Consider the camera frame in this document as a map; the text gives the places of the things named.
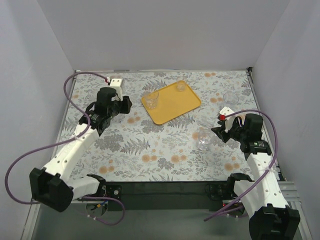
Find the small clear glass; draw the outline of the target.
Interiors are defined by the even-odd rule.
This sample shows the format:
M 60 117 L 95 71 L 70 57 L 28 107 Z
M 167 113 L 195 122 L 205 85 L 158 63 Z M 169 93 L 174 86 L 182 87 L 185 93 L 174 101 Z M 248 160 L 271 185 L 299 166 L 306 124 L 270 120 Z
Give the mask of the small clear glass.
M 176 88 L 179 92 L 183 92 L 187 86 L 187 78 L 185 76 L 179 76 L 176 80 Z

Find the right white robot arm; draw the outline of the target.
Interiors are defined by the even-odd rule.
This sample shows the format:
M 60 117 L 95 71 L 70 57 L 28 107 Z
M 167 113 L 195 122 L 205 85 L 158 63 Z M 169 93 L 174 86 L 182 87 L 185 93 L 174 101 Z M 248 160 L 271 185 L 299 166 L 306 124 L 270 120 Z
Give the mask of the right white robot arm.
M 229 108 L 219 113 L 219 127 L 211 130 L 224 143 L 232 139 L 240 143 L 253 178 L 247 175 L 232 177 L 231 189 L 235 199 L 214 213 L 227 214 L 228 208 L 241 202 L 249 217 L 249 234 L 253 240 L 292 240 L 300 223 L 300 214 L 291 209 L 285 199 L 273 170 L 276 153 L 262 139 L 263 117 L 253 111 L 244 120 L 236 117 Z

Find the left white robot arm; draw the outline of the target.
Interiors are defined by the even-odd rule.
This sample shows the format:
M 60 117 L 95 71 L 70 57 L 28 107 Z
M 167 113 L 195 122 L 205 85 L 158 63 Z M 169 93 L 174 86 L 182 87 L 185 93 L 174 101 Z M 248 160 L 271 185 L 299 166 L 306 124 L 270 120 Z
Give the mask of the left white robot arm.
M 85 196 L 102 197 L 106 181 L 88 174 L 71 180 L 71 173 L 86 150 L 110 126 L 118 114 L 129 114 L 132 102 L 123 95 L 122 88 L 110 85 L 102 87 L 78 121 L 71 142 L 42 169 L 34 168 L 29 174 L 32 198 L 58 212 L 65 211 L 71 202 Z

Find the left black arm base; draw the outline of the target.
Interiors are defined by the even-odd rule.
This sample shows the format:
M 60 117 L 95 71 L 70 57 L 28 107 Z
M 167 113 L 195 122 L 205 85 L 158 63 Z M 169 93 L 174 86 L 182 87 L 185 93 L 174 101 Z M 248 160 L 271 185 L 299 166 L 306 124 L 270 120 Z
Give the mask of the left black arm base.
M 98 187 L 96 193 L 79 197 L 76 201 L 85 203 L 85 211 L 91 217 L 102 218 L 106 216 L 111 204 L 115 204 L 116 207 L 120 207 L 120 211 L 123 210 L 122 206 L 117 201 L 106 199 L 110 198 L 121 201 L 121 190 L 122 188 L 120 186 L 104 184 Z

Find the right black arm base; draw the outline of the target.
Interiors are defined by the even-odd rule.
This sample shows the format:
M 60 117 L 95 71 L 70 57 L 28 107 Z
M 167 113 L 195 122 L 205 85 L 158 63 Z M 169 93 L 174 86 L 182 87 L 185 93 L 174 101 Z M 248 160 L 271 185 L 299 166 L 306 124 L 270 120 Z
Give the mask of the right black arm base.
M 236 195 L 232 190 L 230 190 L 226 184 L 213 184 L 208 183 L 204 187 L 204 191 L 209 200 L 213 201 L 217 207 L 223 208 L 229 204 L 233 199 L 236 198 Z M 231 207 L 224 210 L 218 215 L 219 217 L 227 218 L 245 218 L 248 214 L 245 212 L 245 207 L 239 201 L 234 203 Z

